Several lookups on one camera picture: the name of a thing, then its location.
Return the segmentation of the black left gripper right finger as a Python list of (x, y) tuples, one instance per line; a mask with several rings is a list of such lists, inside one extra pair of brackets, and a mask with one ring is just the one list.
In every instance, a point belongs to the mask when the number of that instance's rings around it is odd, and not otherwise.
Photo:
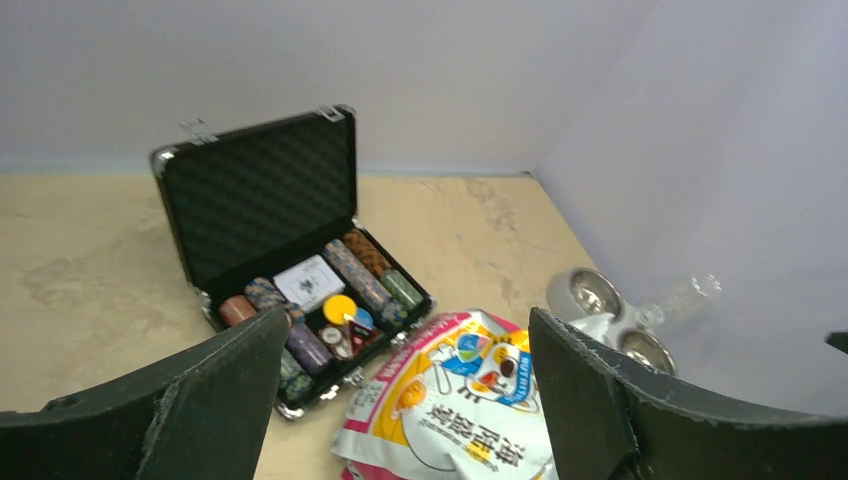
[(847, 421), (692, 385), (535, 307), (534, 370), (562, 479), (843, 479)]

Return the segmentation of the pet food bag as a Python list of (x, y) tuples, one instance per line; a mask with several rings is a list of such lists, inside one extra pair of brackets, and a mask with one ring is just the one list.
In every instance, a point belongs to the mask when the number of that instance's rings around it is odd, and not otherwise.
[(529, 333), (443, 313), (353, 395), (332, 451), (344, 479), (555, 479)]

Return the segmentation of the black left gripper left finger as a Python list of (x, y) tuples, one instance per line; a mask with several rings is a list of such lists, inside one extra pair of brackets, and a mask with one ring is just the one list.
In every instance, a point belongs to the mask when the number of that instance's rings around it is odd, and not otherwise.
[(274, 307), (38, 412), (2, 413), (2, 478), (252, 478), (288, 329)]

